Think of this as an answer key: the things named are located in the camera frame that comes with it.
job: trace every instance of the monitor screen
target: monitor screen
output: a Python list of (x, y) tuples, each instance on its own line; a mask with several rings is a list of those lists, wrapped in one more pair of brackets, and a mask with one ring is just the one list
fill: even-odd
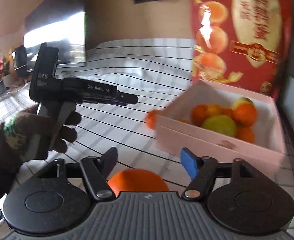
[(85, 66), (85, 0), (45, 0), (25, 19), (27, 69), (41, 43), (59, 49), (57, 67)]

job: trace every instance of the red packaging bag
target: red packaging bag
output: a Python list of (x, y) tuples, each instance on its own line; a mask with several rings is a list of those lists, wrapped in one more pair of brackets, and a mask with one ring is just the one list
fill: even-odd
[(192, 81), (270, 93), (287, 57), (290, 0), (191, 0)]

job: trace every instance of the green lemon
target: green lemon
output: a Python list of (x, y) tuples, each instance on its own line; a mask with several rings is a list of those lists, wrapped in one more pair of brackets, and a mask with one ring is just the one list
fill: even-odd
[(254, 103), (249, 99), (249, 98), (238, 98), (236, 101), (234, 101), (232, 103), (231, 109), (235, 110), (237, 108), (237, 106), (239, 106), (240, 104), (251, 104), (254, 105)]
[(203, 122), (201, 127), (231, 137), (234, 137), (237, 131), (235, 122), (226, 115), (214, 115), (209, 117)]

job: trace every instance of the camouflage glove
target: camouflage glove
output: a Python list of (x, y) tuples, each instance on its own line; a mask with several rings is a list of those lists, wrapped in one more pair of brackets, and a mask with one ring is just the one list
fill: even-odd
[[(0, 167), (9, 173), (16, 174), (26, 159), (25, 153), (29, 138), (34, 134), (50, 137), (56, 122), (47, 116), (37, 116), (37, 105), (19, 112), (6, 123), (0, 123)], [(67, 118), (66, 125), (76, 125), (81, 121), (81, 115), (73, 112)], [(77, 132), (63, 126), (54, 144), (54, 150), (60, 153), (67, 151), (65, 141), (74, 142)]]

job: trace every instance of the pink box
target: pink box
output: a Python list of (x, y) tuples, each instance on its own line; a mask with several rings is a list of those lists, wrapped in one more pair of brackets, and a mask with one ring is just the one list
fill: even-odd
[[(230, 107), (240, 97), (250, 98), (258, 119), (252, 129), (255, 144), (178, 121), (190, 121), (190, 112), (199, 104), (217, 103)], [(197, 156), (211, 156), (219, 162), (232, 163), (242, 158), (270, 178), (280, 168), (290, 168), (278, 111), (274, 100), (255, 92), (221, 83), (200, 80), (167, 106), (157, 117), (157, 143), (161, 150), (180, 155), (183, 147)]]

